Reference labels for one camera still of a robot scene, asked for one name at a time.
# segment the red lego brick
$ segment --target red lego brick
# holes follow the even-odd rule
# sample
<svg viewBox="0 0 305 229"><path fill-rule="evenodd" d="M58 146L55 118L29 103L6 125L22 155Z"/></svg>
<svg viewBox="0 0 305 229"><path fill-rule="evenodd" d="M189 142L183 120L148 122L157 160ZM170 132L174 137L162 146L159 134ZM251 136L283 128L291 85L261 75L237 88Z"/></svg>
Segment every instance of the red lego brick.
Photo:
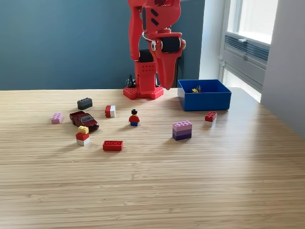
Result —
<svg viewBox="0 0 305 229"><path fill-rule="evenodd" d="M107 112L110 113L110 108L111 108L111 106L106 106L105 113L107 113Z"/></svg>
<svg viewBox="0 0 305 229"><path fill-rule="evenodd" d="M209 111L209 113L205 116L204 120L207 122L213 122L216 117L217 117L217 112Z"/></svg>
<svg viewBox="0 0 305 229"><path fill-rule="evenodd" d="M75 136L76 136L76 140L84 141L87 138L89 138L89 133L87 134L77 133Z"/></svg>
<svg viewBox="0 0 305 229"><path fill-rule="evenodd" d="M110 108L111 108L110 105L106 106L106 109L105 109L105 116L106 116L106 118L110 118Z"/></svg>
<svg viewBox="0 0 305 229"><path fill-rule="evenodd" d="M123 149L123 141L104 141L103 150L105 151L121 151Z"/></svg>

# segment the minifigure red shirt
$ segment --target minifigure red shirt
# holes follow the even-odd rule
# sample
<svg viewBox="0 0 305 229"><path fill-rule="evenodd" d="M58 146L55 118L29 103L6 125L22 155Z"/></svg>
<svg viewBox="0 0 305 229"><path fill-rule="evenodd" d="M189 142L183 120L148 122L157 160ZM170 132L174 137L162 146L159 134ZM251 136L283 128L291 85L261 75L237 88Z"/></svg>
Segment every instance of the minifigure red shirt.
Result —
<svg viewBox="0 0 305 229"><path fill-rule="evenodd" d="M129 117L129 122L131 122L131 123L139 123L140 119L139 119L138 116L132 115L132 116Z"/></svg>

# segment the white lego brick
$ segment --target white lego brick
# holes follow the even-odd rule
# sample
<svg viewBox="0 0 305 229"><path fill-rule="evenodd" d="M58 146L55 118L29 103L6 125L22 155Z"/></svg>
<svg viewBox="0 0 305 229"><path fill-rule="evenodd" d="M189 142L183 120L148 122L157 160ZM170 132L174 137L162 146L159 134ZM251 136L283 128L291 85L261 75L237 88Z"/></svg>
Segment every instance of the white lego brick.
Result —
<svg viewBox="0 0 305 229"><path fill-rule="evenodd" d="M115 118L115 111L110 111L110 118Z"/></svg>
<svg viewBox="0 0 305 229"><path fill-rule="evenodd" d="M204 121L204 124L208 125L208 126L213 126L216 123L216 119L217 119L217 117L212 122Z"/></svg>
<svg viewBox="0 0 305 229"><path fill-rule="evenodd" d="M80 146L85 146L90 142L90 138L88 137L85 141L76 140L76 143Z"/></svg>
<svg viewBox="0 0 305 229"><path fill-rule="evenodd" d="M115 112L115 105L111 105L111 107L110 107L110 112L111 111L114 111Z"/></svg>

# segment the yellow lego brick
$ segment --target yellow lego brick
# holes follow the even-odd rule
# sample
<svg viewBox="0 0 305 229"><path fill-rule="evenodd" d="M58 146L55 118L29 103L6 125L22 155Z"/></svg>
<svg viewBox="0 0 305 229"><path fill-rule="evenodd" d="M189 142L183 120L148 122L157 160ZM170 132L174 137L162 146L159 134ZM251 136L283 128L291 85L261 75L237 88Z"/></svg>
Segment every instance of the yellow lego brick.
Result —
<svg viewBox="0 0 305 229"><path fill-rule="evenodd" d="M78 133L82 133L86 135L87 133L89 133L89 129L85 126L80 126L78 127Z"/></svg>

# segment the stacked lego bricks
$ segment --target stacked lego bricks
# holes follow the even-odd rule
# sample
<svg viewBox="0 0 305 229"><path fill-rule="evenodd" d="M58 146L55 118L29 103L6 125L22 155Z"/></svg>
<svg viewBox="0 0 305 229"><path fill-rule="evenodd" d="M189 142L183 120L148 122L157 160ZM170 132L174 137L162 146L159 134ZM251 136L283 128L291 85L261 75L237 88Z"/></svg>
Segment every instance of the stacked lego bricks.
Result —
<svg viewBox="0 0 305 229"><path fill-rule="evenodd" d="M89 129L85 126L78 127L78 133L76 134L76 143L78 145L85 146L89 142Z"/></svg>
<svg viewBox="0 0 305 229"><path fill-rule="evenodd" d="M192 137L192 123L190 121L173 123L173 139L179 141L191 137Z"/></svg>
<svg viewBox="0 0 305 229"><path fill-rule="evenodd" d="M77 108L79 110L85 110L89 107L92 107L92 99L91 98L84 98L77 101Z"/></svg>
<svg viewBox="0 0 305 229"><path fill-rule="evenodd" d="M209 111L208 114L204 117L204 124L213 126L216 123L217 112Z"/></svg>
<svg viewBox="0 0 305 229"><path fill-rule="evenodd" d="M105 116L106 116L106 118L114 118L115 117L115 106L114 105L106 106Z"/></svg>

